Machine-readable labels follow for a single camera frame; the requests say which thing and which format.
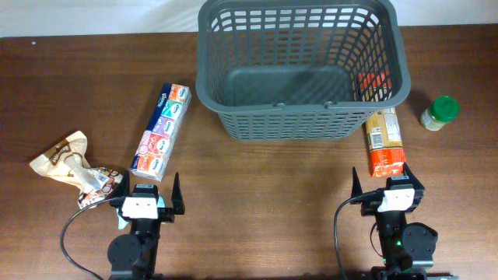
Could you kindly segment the beige snack bag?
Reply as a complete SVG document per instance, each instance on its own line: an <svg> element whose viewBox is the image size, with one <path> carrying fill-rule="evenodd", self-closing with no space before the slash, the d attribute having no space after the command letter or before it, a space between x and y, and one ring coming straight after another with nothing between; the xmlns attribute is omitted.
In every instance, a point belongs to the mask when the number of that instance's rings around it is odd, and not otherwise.
<svg viewBox="0 0 498 280"><path fill-rule="evenodd" d="M80 209L110 198L125 178L109 167L91 167L85 157L87 146L87 137L76 131L30 162L42 177L77 187Z"/></svg>

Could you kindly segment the orange spaghetti package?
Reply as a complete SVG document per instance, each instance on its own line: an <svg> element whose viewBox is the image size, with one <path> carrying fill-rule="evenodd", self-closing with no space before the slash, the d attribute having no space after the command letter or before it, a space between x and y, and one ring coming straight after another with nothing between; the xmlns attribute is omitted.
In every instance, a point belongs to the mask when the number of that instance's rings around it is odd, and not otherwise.
<svg viewBox="0 0 498 280"><path fill-rule="evenodd" d="M392 94L392 83L384 72L359 73L357 78L362 101L380 101ZM370 151L370 175L387 177L403 173L406 162L398 116L394 107L381 109L372 114L365 123L365 132Z"/></svg>

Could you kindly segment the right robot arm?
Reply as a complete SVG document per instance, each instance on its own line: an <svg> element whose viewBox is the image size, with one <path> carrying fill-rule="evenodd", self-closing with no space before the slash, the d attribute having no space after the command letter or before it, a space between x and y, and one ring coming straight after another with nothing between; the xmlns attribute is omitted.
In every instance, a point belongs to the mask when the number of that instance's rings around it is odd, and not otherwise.
<svg viewBox="0 0 498 280"><path fill-rule="evenodd" d="M352 172L351 204L361 205L362 216L373 216L384 265L370 270L372 279L426 279L433 266L438 233L420 223L407 223L407 214L421 203L425 187L407 164L400 176L389 177L386 186L363 192L357 172Z"/></svg>

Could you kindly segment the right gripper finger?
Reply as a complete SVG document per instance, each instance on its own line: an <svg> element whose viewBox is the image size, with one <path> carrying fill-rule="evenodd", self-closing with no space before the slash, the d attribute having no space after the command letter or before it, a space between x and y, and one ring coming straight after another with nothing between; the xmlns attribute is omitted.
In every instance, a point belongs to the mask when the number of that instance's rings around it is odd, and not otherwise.
<svg viewBox="0 0 498 280"><path fill-rule="evenodd" d="M413 185L413 188L417 190L424 190L424 186L420 183L420 181L416 178L413 172L410 170L409 165L407 163L403 164L403 172L404 175L409 178L409 182Z"/></svg>
<svg viewBox="0 0 498 280"><path fill-rule="evenodd" d="M356 198L363 193L363 189L361 187L361 183L359 181L359 177L356 171L356 168L352 168L352 190L351 190L351 198Z"/></svg>

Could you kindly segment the teal wipes packet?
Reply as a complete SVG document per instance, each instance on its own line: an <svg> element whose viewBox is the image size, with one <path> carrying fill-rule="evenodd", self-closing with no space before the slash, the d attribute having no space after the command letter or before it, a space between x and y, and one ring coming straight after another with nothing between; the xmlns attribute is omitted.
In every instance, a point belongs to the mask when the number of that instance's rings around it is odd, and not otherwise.
<svg viewBox="0 0 498 280"><path fill-rule="evenodd" d="M158 211L159 208L164 208L165 207L165 203L164 203L164 200L163 200L162 197L159 197L156 200L157 200L157 211ZM117 227L119 229L125 228L126 225L129 224L130 221L132 220L130 218L123 218L121 216L121 208L117 210L117 217L118 217L118 226Z"/></svg>

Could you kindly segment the green lid glass jar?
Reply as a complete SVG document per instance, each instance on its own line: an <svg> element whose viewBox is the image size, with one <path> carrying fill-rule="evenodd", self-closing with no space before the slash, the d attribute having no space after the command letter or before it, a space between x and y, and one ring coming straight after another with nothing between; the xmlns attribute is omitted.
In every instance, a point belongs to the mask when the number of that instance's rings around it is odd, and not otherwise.
<svg viewBox="0 0 498 280"><path fill-rule="evenodd" d="M421 125L429 131L439 131L454 121L461 112L460 104L450 96L439 96L423 111Z"/></svg>

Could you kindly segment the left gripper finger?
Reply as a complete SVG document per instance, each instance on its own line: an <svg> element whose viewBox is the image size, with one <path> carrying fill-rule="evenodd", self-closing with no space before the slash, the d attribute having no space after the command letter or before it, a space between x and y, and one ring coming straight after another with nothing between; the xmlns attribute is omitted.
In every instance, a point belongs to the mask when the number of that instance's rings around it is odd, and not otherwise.
<svg viewBox="0 0 498 280"><path fill-rule="evenodd" d="M180 175L175 173L174 185L172 189L171 201L175 215L183 215L185 213L184 199L181 193Z"/></svg>
<svg viewBox="0 0 498 280"><path fill-rule="evenodd" d="M126 197L129 195L129 186L130 186L130 176L129 172L125 171L121 181L117 184L114 189L113 196L115 197Z"/></svg>

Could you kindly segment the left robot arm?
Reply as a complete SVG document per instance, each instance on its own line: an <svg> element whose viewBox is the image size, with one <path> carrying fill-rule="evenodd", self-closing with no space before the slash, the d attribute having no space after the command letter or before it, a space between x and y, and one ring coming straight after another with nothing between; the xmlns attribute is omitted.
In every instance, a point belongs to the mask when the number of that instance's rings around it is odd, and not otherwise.
<svg viewBox="0 0 498 280"><path fill-rule="evenodd" d="M185 213L180 176L174 176L171 203L168 205L153 184L137 184L130 188L129 174L117 186L110 205L127 224L130 232L116 237L109 245L107 258L111 264L111 279L165 279L156 273L156 257L160 227L173 223Z"/></svg>

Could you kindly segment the multicolour tissue pack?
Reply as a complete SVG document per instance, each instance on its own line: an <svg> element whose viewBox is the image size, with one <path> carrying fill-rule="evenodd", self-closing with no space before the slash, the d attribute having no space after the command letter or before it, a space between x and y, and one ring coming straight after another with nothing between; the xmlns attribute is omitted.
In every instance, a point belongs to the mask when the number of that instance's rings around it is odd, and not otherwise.
<svg viewBox="0 0 498 280"><path fill-rule="evenodd" d="M163 85L129 168L134 175L162 180L190 101L189 87Z"/></svg>

